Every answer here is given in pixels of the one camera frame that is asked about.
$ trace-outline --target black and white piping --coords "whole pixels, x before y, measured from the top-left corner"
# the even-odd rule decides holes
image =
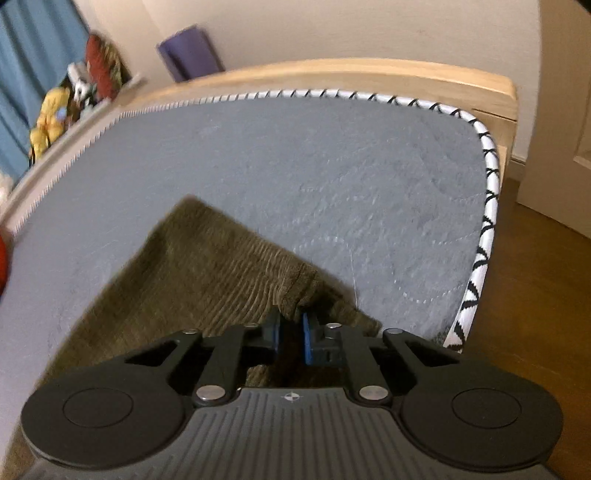
[[[165,105],[154,105],[143,109],[131,110],[122,112],[115,118],[108,126],[103,128],[83,149],[72,158],[54,178],[51,183],[43,190],[43,193],[35,200],[31,207],[27,210],[25,216],[18,222],[15,228],[17,234],[27,219],[31,216],[37,205],[43,200],[45,195],[53,188],[53,186],[60,180],[61,177],[70,169],[72,164],[84,153],[84,151],[96,142],[109,128],[124,118],[130,118],[145,113],[160,112],[170,110],[172,108],[179,108],[188,105],[200,105],[202,103],[217,103],[217,102],[233,102],[236,100],[254,100],[266,98],[342,98],[347,100],[368,100],[379,103],[388,103],[399,106],[409,106],[420,108],[423,110],[431,110],[444,115],[450,115],[471,124],[476,130],[476,133],[482,144],[483,156],[486,164],[486,199],[485,211],[482,220],[482,229],[480,231],[480,238],[478,248],[476,250],[476,258],[472,266],[472,273],[468,280],[466,291],[462,298],[462,303],[456,313],[454,322],[444,341],[444,346],[456,351],[461,351],[464,343],[470,332],[472,320],[476,313],[476,307],[480,300],[482,286],[488,262],[492,252],[492,241],[495,234],[496,213],[498,210],[498,196],[501,188],[501,179],[499,173],[499,155],[496,149],[495,141],[486,126],[479,121],[474,115],[459,108],[438,102],[430,102],[427,100],[420,100],[416,98],[408,98],[401,96],[383,95],[380,93],[363,93],[354,92],[352,90],[339,89],[311,89],[311,90],[265,90],[262,92],[250,93],[235,93],[232,95],[219,95],[203,97],[193,100],[184,100],[181,102],[167,103]]]

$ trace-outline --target white wall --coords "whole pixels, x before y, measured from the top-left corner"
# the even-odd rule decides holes
[[[510,77],[521,104],[514,153],[527,156],[540,71],[538,0],[75,0],[134,71],[170,83],[154,46],[199,24],[227,69],[319,57],[392,57]]]

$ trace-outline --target baseboard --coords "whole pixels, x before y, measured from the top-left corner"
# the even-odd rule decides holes
[[[513,155],[513,157],[509,159],[505,174],[509,179],[517,181],[523,180],[525,175],[525,159],[518,155]]]

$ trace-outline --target ridged surface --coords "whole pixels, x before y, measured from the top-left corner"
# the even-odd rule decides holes
[[[300,395],[288,401],[286,394]],[[151,458],[111,471],[80,472],[39,460],[22,480],[550,480],[542,466],[474,473],[416,449],[390,413],[350,402],[340,388],[244,389],[223,407],[202,408]]]

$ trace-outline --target stuffed animal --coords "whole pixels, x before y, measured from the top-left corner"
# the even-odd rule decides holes
[[[66,130],[69,101],[70,90],[67,88],[57,87],[45,95],[37,126],[30,133],[32,165]]]
[[[96,105],[96,85],[92,83],[90,74],[83,63],[70,63],[68,78],[74,92],[72,101],[80,110],[80,116],[83,117]]]
[[[114,46],[91,34],[86,43],[86,64],[99,97],[115,99],[123,82],[121,58]]]

